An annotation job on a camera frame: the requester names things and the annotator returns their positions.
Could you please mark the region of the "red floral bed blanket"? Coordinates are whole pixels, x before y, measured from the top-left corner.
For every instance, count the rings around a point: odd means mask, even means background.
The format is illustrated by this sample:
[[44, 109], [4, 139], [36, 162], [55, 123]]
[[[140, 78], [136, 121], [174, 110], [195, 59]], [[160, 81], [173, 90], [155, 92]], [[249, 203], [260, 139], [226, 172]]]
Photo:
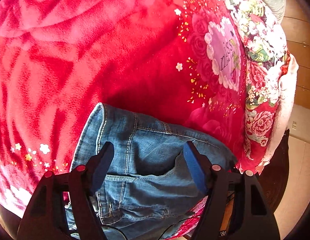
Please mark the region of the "red floral bed blanket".
[[0, 0], [0, 204], [67, 172], [103, 102], [243, 151], [244, 51], [223, 0]]

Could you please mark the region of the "folded floral quilt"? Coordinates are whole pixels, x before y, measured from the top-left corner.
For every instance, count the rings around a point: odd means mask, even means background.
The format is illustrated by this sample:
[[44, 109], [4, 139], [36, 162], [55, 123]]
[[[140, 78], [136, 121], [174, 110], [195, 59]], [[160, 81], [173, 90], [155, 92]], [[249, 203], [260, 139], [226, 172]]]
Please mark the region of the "folded floral quilt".
[[298, 64], [281, 27], [286, 0], [223, 0], [246, 54], [245, 141], [236, 168], [261, 173], [293, 109]]

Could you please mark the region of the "blue denim jeans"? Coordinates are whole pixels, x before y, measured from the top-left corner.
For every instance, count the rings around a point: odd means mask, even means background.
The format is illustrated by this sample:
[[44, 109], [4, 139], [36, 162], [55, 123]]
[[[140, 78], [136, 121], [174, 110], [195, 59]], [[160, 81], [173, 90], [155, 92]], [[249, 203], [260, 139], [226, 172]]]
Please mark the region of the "blue denim jeans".
[[236, 162], [222, 142], [205, 133], [98, 103], [72, 167], [85, 164], [107, 141], [114, 158], [92, 204], [108, 239], [174, 239], [196, 227], [206, 198], [187, 168], [187, 141], [226, 170]]

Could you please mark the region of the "wall light switch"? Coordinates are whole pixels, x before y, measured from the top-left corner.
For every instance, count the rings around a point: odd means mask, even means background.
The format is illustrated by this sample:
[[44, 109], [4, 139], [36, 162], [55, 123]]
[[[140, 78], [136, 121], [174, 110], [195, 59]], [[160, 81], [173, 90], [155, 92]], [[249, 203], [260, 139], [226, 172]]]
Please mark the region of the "wall light switch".
[[292, 129], [297, 130], [297, 122], [293, 121], [292, 123]]

